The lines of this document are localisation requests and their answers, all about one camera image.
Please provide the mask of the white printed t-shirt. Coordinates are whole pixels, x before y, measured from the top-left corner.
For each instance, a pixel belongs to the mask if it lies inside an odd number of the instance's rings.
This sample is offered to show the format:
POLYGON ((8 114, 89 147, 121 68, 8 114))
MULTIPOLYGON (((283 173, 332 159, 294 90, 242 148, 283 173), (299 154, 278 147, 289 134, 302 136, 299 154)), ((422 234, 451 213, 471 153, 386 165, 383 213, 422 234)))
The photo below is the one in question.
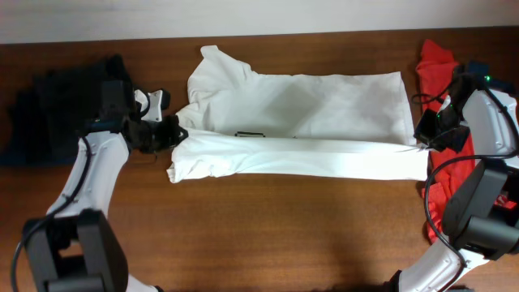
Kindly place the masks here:
POLYGON ((428 153, 399 72, 265 75, 215 45, 187 82, 178 111, 187 138, 172 153, 172 183, 233 174, 415 180, 428 153))

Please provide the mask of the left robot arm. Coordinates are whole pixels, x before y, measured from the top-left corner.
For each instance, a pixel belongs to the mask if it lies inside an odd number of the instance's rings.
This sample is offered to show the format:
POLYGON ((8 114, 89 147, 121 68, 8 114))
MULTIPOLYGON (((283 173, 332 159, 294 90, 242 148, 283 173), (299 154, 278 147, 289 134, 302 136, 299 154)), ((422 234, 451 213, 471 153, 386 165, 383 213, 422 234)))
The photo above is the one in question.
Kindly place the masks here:
POLYGON ((164 89, 146 92, 122 80, 101 84, 96 113, 78 125, 78 152, 61 194, 44 217, 25 223, 15 251, 26 254, 37 290, 160 289, 130 274, 107 217, 131 151, 156 153, 188 137, 176 115, 163 116, 169 103, 164 89))

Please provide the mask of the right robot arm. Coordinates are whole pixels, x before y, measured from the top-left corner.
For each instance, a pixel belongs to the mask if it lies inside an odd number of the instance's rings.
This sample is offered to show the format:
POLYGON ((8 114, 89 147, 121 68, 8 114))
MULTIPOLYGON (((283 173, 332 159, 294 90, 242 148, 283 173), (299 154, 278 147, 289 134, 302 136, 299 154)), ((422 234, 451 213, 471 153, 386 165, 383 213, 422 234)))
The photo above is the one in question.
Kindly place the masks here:
POLYGON ((460 65, 441 93, 433 97, 418 93, 412 100, 441 105, 438 110, 424 110, 414 132, 427 149, 460 152, 467 140, 474 147, 474 154, 448 159, 431 172, 424 198, 430 198, 441 170, 462 161, 474 161, 476 166, 447 201, 441 226, 431 228, 436 241, 382 288, 453 291, 455 283, 472 269, 518 253, 518 209, 496 203, 500 195, 518 201, 517 99, 482 70, 460 65))

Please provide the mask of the folded black garment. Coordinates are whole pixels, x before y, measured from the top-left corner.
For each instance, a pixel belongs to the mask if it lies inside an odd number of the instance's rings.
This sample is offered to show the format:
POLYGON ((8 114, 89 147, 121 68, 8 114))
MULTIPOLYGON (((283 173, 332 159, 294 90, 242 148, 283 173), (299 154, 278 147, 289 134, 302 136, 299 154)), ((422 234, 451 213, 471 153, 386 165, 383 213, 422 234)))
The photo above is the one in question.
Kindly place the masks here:
POLYGON ((75 157, 79 134, 84 133, 87 121, 99 116, 102 87, 111 81, 122 85, 124 92, 131 85, 119 54, 90 65, 35 76, 32 86, 18 95, 26 161, 36 164, 75 157))

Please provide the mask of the folded navy garment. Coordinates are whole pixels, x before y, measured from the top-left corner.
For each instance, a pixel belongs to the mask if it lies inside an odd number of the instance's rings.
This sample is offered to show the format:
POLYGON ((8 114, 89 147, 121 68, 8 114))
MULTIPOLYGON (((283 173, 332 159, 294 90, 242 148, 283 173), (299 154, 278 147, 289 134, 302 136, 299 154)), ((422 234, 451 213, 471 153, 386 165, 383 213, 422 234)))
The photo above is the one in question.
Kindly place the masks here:
POLYGON ((54 129, 41 108, 39 96, 33 89, 16 94, 15 103, 7 107, 11 133, 1 151, 2 166, 69 165, 76 159, 79 137, 66 133, 62 141, 54 141, 54 129))

